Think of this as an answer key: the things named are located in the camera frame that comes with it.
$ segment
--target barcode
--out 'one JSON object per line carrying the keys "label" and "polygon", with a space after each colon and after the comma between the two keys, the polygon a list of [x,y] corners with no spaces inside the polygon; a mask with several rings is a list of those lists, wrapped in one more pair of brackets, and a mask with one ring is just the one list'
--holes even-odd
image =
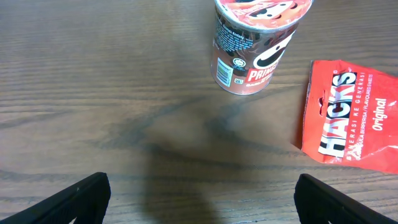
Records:
{"label": "barcode", "polygon": [[229,87],[231,84],[233,70],[233,68],[229,67],[223,61],[221,61],[221,59],[218,59],[217,78],[227,87]]}

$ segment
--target halal logo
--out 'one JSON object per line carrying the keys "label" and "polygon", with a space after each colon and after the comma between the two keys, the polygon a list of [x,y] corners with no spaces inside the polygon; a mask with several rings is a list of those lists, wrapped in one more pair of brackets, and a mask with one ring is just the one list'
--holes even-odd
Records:
{"label": "halal logo", "polygon": [[235,58],[233,60],[234,64],[238,67],[244,67],[246,65],[246,62],[244,62],[244,60],[240,59],[240,58]]}

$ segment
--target wood grain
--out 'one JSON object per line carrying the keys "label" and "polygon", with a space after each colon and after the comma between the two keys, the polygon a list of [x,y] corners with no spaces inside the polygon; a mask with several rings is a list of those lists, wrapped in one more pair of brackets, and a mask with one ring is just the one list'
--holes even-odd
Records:
{"label": "wood grain", "polygon": [[214,3],[0,2],[0,218],[107,172],[105,223],[298,223],[309,173],[398,220],[398,176],[324,166],[291,142],[311,60],[398,75],[396,0],[318,0],[271,84],[210,75]]}

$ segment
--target red packet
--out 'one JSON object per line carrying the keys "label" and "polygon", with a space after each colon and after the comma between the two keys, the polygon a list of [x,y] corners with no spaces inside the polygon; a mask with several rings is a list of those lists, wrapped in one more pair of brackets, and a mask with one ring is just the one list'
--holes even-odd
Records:
{"label": "red packet", "polygon": [[342,60],[313,62],[302,151],[326,164],[398,174],[398,78]]}

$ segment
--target red foil lid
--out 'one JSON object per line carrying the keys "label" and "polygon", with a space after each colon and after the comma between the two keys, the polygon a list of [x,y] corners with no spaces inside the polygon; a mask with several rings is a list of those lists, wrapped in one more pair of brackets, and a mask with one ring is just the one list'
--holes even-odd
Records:
{"label": "red foil lid", "polygon": [[235,23],[255,30],[283,29],[307,13],[312,0],[215,0],[217,8]]}

